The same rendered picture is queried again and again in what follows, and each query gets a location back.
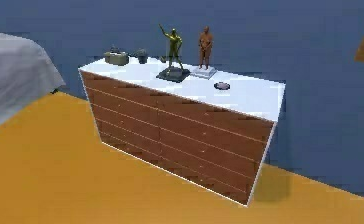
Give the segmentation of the brown chest of drawers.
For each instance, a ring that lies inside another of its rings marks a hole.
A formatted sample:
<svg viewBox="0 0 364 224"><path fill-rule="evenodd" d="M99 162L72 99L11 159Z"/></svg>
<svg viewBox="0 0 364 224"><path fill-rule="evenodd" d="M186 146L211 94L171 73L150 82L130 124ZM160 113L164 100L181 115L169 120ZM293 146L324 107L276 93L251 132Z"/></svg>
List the brown chest of drawers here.
<svg viewBox="0 0 364 224"><path fill-rule="evenodd" d="M248 205L278 123L284 84L224 71L175 83L157 78L165 67L154 58L80 67L101 141ZM230 89L215 89L217 82Z"/></svg>

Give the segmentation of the green figure statue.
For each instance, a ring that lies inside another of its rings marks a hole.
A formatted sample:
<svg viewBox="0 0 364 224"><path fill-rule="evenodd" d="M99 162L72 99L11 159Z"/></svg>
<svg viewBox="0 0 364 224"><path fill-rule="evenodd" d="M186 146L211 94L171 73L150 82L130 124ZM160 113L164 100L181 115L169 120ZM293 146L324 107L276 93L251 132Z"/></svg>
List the green figure statue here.
<svg viewBox="0 0 364 224"><path fill-rule="evenodd" d="M163 35L169 39L169 53L167 57L168 66L157 75L157 78L180 83L190 75L190 71L184 68L179 55L182 38L177 34L175 28L170 33L167 33L162 25L159 25L159 27Z"/></svg>

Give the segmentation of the brown figure statue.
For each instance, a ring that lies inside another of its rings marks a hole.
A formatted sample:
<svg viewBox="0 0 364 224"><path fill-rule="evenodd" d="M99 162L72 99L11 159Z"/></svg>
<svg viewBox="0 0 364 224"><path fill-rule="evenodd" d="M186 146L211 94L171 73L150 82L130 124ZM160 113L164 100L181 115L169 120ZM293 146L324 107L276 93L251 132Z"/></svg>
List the brown figure statue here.
<svg viewBox="0 0 364 224"><path fill-rule="evenodd" d="M199 36L199 64L192 70L192 75L210 79L215 73L216 69L210 65L210 57L213 47L213 35L210 28L205 26L203 32Z"/></svg>

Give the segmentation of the olive green box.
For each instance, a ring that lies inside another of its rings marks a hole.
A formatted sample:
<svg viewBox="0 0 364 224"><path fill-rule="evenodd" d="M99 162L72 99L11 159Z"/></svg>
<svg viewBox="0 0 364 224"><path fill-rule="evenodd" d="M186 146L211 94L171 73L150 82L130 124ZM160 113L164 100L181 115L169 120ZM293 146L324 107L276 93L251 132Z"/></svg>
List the olive green box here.
<svg viewBox="0 0 364 224"><path fill-rule="evenodd" d="M104 53L105 62L112 65L124 66L129 63L129 54L120 51L117 47L112 46L108 52Z"/></svg>

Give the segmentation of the grey bed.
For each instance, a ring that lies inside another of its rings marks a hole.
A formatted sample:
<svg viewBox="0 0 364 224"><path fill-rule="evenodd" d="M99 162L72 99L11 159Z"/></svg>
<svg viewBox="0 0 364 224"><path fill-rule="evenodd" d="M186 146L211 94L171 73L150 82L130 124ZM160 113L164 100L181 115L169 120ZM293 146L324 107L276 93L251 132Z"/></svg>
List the grey bed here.
<svg viewBox="0 0 364 224"><path fill-rule="evenodd" d="M0 33L0 125L64 84L43 47L30 39Z"/></svg>

